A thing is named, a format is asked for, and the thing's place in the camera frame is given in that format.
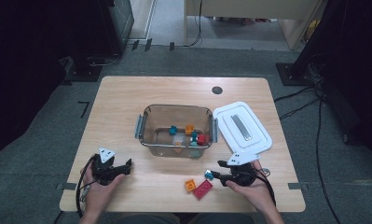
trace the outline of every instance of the person's left hand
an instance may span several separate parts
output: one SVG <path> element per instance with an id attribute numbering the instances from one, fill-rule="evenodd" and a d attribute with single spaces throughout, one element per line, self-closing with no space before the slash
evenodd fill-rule
<path id="1" fill-rule="evenodd" d="M 124 177 L 125 175 L 116 176 L 107 186 L 103 186 L 97 182 L 90 184 L 90 190 L 86 195 L 86 209 L 83 217 L 80 219 L 80 223 L 96 223 L 98 221 L 99 216 L 110 203 L 116 187 Z M 87 168 L 83 181 L 85 185 L 93 181 L 91 163 Z"/>

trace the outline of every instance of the table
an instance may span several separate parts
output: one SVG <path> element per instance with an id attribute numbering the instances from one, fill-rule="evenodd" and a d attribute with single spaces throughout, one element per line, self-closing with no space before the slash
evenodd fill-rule
<path id="1" fill-rule="evenodd" d="M 290 49 L 295 49 L 323 0 L 184 0 L 184 44 L 187 17 L 230 17 L 279 19 Z"/>
<path id="2" fill-rule="evenodd" d="M 212 88 L 219 86 L 221 94 Z M 134 138 L 137 117 L 148 105 L 197 105 L 212 111 L 220 106 L 243 101 L 255 112 L 272 138 L 272 148 L 261 155 L 269 168 L 269 181 L 275 190 L 280 212 L 302 212 L 305 202 L 282 132 L 282 126 L 264 78 L 258 77 L 105 77 L 98 90 L 82 136 L 68 183 L 77 183 L 80 170 L 99 147 L 114 150 L 115 166 L 132 158 L 131 174 L 117 188 L 107 211 L 118 212 L 254 212 L 255 209 L 218 179 L 200 201 L 187 193 L 185 182 L 199 185 L 206 170 L 220 173 L 227 169 L 217 161 L 228 160 L 232 152 L 223 135 L 197 160 L 153 156 Z M 63 191 L 60 208 L 76 210 L 76 191 Z"/>

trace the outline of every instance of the orange block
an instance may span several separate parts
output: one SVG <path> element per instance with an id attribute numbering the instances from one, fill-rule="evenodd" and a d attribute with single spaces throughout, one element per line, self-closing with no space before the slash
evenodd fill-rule
<path id="1" fill-rule="evenodd" d="M 194 125 L 193 124 L 187 124 L 186 125 L 186 134 L 192 134 L 194 132 Z"/>
<path id="2" fill-rule="evenodd" d="M 185 184 L 186 184 L 186 191 L 188 192 L 197 188 L 193 179 L 187 180 Z"/>

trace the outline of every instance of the transparent plastic container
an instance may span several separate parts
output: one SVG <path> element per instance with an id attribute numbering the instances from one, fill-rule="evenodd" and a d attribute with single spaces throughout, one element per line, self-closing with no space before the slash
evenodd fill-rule
<path id="1" fill-rule="evenodd" d="M 150 105 L 136 122 L 135 138 L 155 156 L 200 158 L 205 149 L 217 142 L 217 130 L 209 108 Z"/>

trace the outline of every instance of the red block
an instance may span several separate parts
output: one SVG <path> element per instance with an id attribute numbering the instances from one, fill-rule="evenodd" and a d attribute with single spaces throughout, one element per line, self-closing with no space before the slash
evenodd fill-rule
<path id="1" fill-rule="evenodd" d="M 203 135 L 203 134 L 198 134 L 197 144 L 198 144 L 199 146 L 203 146 L 203 145 L 205 145 L 205 135 Z"/>
<path id="2" fill-rule="evenodd" d="M 200 200 L 212 187 L 213 185 L 208 180 L 205 180 L 194 190 L 194 195 Z"/>

